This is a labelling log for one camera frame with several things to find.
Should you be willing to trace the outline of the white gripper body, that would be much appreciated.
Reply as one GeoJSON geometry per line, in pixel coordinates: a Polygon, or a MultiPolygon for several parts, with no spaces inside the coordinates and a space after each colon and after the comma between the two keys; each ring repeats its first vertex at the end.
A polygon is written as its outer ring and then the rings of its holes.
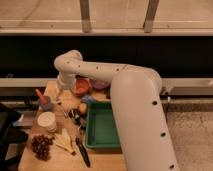
{"type": "Polygon", "coordinates": [[[74,75],[58,75],[56,79],[58,93],[56,99],[59,100],[64,91],[75,92],[76,78],[74,75]]]}

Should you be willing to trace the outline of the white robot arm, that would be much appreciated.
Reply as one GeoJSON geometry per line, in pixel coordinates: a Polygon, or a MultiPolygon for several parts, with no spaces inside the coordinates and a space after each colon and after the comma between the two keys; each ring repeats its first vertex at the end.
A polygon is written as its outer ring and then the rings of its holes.
{"type": "Polygon", "coordinates": [[[77,50],[54,60],[58,88],[71,88],[77,75],[111,84],[114,119],[127,171],[180,171],[164,115],[162,79],[153,69],[86,62],[77,50]]]}

